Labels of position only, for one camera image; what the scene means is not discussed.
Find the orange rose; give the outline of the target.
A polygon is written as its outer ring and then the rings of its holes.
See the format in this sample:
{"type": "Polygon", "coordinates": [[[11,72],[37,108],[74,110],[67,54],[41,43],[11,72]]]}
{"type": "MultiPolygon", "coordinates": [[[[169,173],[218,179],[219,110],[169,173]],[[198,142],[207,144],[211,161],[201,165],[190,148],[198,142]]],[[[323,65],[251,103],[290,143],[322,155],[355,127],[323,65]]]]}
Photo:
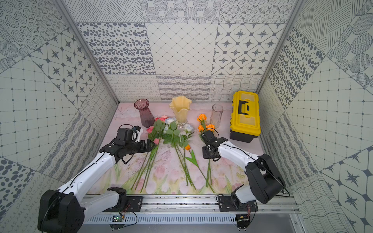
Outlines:
{"type": "MultiPolygon", "coordinates": [[[[213,131],[215,126],[213,124],[207,125],[207,131],[213,131]]],[[[212,171],[211,171],[211,160],[208,160],[208,168],[207,168],[207,183],[212,185],[212,171]]]]}
{"type": "Polygon", "coordinates": [[[197,117],[200,125],[203,125],[203,127],[205,127],[205,130],[207,129],[207,117],[205,114],[200,114],[198,117],[197,117]]]}
{"type": "MultiPolygon", "coordinates": [[[[198,130],[199,130],[200,139],[203,142],[202,133],[204,132],[205,127],[203,127],[203,125],[199,125],[198,130]]],[[[208,160],[206,186],[210,187],[210,185],[211,185],[211,166],[210,166],[210,160],[208,160]]]]}

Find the blue white rose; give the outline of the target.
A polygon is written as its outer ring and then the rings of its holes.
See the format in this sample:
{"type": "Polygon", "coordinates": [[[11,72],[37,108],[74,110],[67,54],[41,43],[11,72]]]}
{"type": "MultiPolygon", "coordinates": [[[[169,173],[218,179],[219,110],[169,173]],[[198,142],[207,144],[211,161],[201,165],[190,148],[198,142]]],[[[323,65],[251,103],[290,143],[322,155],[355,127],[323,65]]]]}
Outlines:
{"type": "Polygon", "coordinates": [[[178,152],[178,156],[181,162],[181,166],[183,168],[185,178],[186,178],[186,185],[191,186],[196,189],[192,178],[189,173],[189,169],[187,167],[187,160],[186,160],[186,147],[189,145],[189,139],[192,137],[193,131],[189,129],[184,129],[179,134],[179,141],[177,143],[176,151],[178,152]]]}
{"type": "Polygon", "coordinates": [[[177,155],[177,158],[180,162],[180,159],[179,159],[179,156],[178,156],[178,152],[176,151],[176,147],[177,147],[177,143],[179,141],[179,134],[181,133],[181,130],[178,128],[178,125],[176,123],[176,118],[175,117],[169,117],[165,120],[165,124],[166,125],[175,125],[177,127],[177,129],[174,131],[174,134],[173,134],[173,137],[170,137],[170,136],[163,136],[163,139],[164,139],[164,144],[170,144],[174,149],[175,149],[175,152],[176,152],[176,155],[177,155]]]}

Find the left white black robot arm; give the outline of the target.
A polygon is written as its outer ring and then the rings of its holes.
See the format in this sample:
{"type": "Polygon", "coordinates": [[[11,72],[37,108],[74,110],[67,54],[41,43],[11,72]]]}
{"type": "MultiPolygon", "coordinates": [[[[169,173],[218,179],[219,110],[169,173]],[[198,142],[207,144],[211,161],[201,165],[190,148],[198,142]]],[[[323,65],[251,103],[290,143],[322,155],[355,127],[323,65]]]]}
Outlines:
{"type": "Polygon", "coordinates": [[[129,210],[127,191],[121,187],[110,187],[90,202],[83,202],[92,186],[125,156],[151,152],[156,144],[141,140],[139,126],[118,128],[117,136],[100,148],[96,157],[75,177],[57,190],[47,190],[41,197],[37,228],[43,233],[76,233],[91,217],[113,210],[122,213],[129,210]]]}

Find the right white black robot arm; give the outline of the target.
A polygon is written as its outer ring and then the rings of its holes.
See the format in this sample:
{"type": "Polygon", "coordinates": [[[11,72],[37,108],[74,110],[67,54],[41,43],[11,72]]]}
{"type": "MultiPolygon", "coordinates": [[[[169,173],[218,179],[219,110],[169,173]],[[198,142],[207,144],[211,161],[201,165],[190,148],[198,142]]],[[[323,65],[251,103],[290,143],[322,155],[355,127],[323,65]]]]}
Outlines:
{"type": "Polygon", "coordinates": [[[231,193],[231,204],[237,210],[253,201],[267,204],[285,188],[285,182],[269,155],[247,152],[224,137],[215,137],[212,131],[205,131],[201,138],[205,143],[203,158],[215,162],[221,158],[227,159],[242,168],[247,175],[249,184],[231,193]]]}

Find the pink tulip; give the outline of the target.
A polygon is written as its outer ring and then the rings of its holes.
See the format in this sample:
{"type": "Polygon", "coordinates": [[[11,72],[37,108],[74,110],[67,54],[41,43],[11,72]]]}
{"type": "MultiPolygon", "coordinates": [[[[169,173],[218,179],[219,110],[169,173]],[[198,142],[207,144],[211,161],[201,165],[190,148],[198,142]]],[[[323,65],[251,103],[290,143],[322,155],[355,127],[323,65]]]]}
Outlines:
{"type": "Polygon", "coordinates": [[[149,158],[149,161],[146,167],[146,175],[145,175],[144,186],[143,186],[144,188],[147,187],[147,184],[149,181],[150,173],[151,173],[151,170],[152,170],[152,167],[153,167],[153,164],[154,164],[157,152],[158,152],[160,139],[156,138],[153,142],[155,143],[155,147],[151,151],[150,158],[149,158]]]}

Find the orange tulip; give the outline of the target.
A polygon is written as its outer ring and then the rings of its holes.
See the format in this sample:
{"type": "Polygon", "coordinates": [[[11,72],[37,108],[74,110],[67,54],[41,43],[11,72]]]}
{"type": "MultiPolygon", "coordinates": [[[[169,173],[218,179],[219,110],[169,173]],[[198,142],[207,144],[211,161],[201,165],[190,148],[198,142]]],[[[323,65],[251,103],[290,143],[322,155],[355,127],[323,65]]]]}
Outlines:
{"type": "Polygon", "coordinates": [[[186,157],[186,159],[198,168],[198,170],[201,172],[202,176],[204,177],[204,179],[206,181],[206,187],[209,187],[212,190],[212,192],[215,193],[214,189],[212,188],[212,186],[209,182],[209,177],[205,176],[204,173],[202,172],[202,170],[200,169],[199,164],[198,164],[197,159],[196,159],[196,156],[195,156],[195,153],[194,153],[193,149],[191,148],[191,146],[187,145],[185,147],[185,150],[187,150],[191,155],[191,157],[186,157]]]}

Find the clear glass vase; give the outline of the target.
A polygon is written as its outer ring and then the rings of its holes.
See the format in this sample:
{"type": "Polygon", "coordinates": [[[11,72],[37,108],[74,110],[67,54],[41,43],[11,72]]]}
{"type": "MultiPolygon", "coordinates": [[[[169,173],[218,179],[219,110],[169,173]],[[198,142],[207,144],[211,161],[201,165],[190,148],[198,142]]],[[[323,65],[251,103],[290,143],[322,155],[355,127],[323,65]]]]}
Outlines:
{"type": "Polygon", "coordinates": [[[214,104],[212,106],[210,124],[214,125],[216,129],[220,126],[223,110],[224,108],[222,105],[214,104]]]}

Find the yellow black toolbox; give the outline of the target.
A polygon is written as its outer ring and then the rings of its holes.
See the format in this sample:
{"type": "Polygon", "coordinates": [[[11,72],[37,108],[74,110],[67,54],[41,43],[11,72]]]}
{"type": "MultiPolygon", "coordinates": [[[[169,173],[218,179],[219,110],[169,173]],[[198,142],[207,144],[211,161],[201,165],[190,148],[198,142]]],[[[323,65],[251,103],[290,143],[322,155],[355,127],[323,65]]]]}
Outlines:
{"type": "Polygon", "coordinates": [[[230,139],[251,143],[261,134],[258,95],[238,91],[233,95],[232,107],[230,139]]]}

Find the purple glass vase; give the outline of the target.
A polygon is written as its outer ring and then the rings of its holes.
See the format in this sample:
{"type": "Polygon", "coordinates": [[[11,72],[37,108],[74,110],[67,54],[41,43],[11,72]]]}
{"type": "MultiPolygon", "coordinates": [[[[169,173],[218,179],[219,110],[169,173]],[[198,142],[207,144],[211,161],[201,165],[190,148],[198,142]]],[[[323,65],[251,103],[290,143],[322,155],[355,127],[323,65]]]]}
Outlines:
{"type": "Polygon", "coordinates": [[[149,109],[149,104],[150,102],[147,99],[139,99],[134,103],[134,107],[139,111],[141,124],[146,128],[153,126],[155,122],[154,116],[149,109]]]}

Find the cream ruffled glass vase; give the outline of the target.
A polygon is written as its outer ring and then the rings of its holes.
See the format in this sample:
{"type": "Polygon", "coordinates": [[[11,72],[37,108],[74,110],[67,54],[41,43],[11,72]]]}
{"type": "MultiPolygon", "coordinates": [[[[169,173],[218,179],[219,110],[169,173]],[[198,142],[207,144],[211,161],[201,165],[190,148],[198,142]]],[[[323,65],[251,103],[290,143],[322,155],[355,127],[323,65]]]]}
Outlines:
{"type": "Polygon", "coordinates": [[[187,116],[191,104],[192,100],[188,99],[186,96],[178,96],[172,98],[172,102],[170,103],[169,107],[172,109],[177,124],[180,127],[183,127],[187,124],[187,116]]]}

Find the left circuit board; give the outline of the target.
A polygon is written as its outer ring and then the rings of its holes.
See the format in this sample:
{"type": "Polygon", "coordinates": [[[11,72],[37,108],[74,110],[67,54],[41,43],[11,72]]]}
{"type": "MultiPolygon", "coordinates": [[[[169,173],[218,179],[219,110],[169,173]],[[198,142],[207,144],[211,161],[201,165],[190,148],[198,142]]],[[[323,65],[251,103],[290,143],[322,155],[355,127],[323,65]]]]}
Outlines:
{"type": "Polygon", "coordinates": [[[125,223],[120,215],[114,215],[109,226],[112,228],[112,230],[119,230],[125,227],[125,223]]]}

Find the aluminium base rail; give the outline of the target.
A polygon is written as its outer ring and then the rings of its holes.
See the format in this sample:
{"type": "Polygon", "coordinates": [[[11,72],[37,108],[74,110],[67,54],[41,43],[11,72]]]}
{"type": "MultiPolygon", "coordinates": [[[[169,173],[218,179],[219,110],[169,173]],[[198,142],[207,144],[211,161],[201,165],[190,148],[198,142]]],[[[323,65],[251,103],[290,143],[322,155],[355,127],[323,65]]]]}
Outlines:
{"type": "Polygon", "coordinates": [[[124,204],[114,204],[113,191],[102,195],[86,195],[79,204],[91,216],[107,211],[118,213],[122,210],[150,214],[192,214],[192,213],[258,213],[258,214],[299,214],[300,210],[293,197],[275,197],[267,204],[250,201],[238,207],[233,206],[228,195],[127,195],[124,204]]]}

